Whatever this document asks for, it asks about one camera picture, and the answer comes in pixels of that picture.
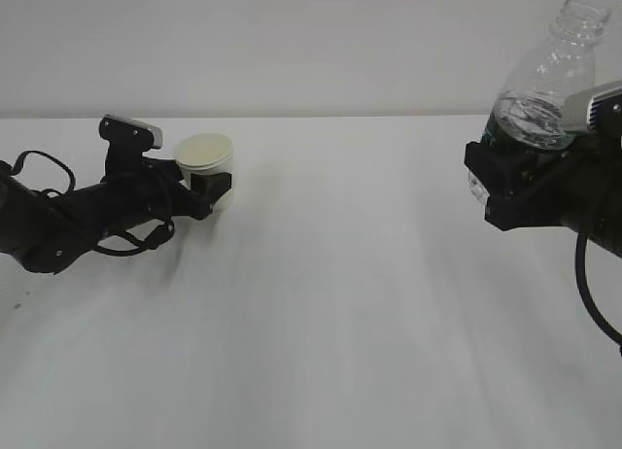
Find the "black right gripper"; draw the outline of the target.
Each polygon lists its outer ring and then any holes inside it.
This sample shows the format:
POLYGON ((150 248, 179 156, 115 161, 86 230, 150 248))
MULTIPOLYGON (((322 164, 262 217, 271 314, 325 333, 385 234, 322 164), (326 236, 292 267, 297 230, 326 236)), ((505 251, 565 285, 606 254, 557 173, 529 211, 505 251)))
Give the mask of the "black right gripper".
POLYGON ((546 166, 532 154, 466 144, 464 163, 488 197, 484 219, 500 230, 564 226, 621 228, 621 146, 606 135, 579 137, 546 166))

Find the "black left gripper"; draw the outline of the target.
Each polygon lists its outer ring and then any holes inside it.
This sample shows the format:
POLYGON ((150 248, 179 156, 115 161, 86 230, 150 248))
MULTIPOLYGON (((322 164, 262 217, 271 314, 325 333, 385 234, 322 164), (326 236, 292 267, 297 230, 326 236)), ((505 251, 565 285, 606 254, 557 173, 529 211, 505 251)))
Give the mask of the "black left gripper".
POLYGON ((152 220, 204 220, 224 211, 230 197, 230 173, 191 174, 187 189, 174 160, 146 158, 137 170, 73 191, 72 217, 84 228, 112 235, 152 220))

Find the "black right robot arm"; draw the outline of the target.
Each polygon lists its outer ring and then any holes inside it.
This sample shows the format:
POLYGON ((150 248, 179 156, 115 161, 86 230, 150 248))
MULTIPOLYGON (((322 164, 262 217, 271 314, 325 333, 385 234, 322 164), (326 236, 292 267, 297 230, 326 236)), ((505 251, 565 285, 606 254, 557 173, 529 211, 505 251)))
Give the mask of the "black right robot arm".
POLYGON ((552 153, 470 142, 465 154, 466 167, 488 192, 485 220, 502 231, 564 226, 578 232, 602 191, 589 239, 619 257, 621 177, 609 180, 614 163, 595 136, 552 153))

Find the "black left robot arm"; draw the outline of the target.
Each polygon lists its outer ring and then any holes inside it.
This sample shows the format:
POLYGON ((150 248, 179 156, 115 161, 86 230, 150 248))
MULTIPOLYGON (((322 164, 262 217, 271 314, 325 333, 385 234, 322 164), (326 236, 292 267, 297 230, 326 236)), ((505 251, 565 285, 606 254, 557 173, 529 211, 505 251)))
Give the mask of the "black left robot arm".
POLYGON ((66 191, 32 190, 17 180, 27 156, 1 164, 1 252, 33 273, 57 274, 88 252, 126 258, 155 250, 173 237, 175 218, 206 219, 232 187, 231 174, 220 171, 189 189, 174 160, 141 157, 82 189, 63 165, 66 191))

